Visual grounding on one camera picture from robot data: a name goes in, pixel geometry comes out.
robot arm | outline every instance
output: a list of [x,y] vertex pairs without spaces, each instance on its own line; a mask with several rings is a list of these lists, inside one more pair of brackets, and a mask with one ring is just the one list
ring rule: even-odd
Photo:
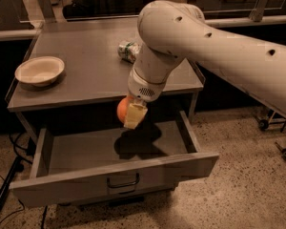
[[126,127],[134,129],[144,118],[142,113],[127,124],[128,116],[142,111],[138,106],[160,96],[170,72],[184,58],[286,118],[285,46],[211,28],[198,7],[168,1],[147,5],[137,26],[145,44],[129,77],[130,96],[136,100],[121,119]]

orange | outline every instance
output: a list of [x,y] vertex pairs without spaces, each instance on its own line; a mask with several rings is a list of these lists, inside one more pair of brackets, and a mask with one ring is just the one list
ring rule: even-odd
[[131,99],[133,99],[133,97],[127,95],[117,105],[116,114],[117,114],[118,119],[123,124],[125,123],[125,117],[126,117],[126,113],[127,113],[128,106],[129,106],[129,103],[130,103]]

speckled floor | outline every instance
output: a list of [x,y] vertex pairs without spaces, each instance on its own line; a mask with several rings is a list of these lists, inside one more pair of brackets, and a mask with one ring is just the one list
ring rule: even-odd
[[[258,129],[261,107],[199,112],[193,130],[203,151],[220,158],[207,178],[179,183],[173,192],[157,192],[144,201],[116,207],[108,203],[83,208],[51,205],[44,228],[283,228],[286,229],[286,161],[275,145],[286,146],[286,128]],[[26,143],[23,136],[20,143]],[[0,175],[14,159],[7,135],[0,135]],[[25,171],[17,178],[25,176]],[[10,193],[0,215],[21,209]],[[0,228],[42,228],[44,208],[25,208]]]

open drawer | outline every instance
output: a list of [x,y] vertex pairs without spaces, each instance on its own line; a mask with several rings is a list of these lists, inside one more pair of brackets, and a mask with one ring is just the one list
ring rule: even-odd
[[29,179],[10,188],[28,207],[81,205],[174,189],[207,177],[218,153],[201,153],[183,111],[169,121],[144,121],[71,135],[42,129]]

white bowl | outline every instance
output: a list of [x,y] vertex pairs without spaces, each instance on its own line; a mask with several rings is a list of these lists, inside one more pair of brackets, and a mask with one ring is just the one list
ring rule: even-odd
[[45,87],[53,83],[65,69],[64,61],[57,57],[36,57],[22,63],[15,72],[17,80]]

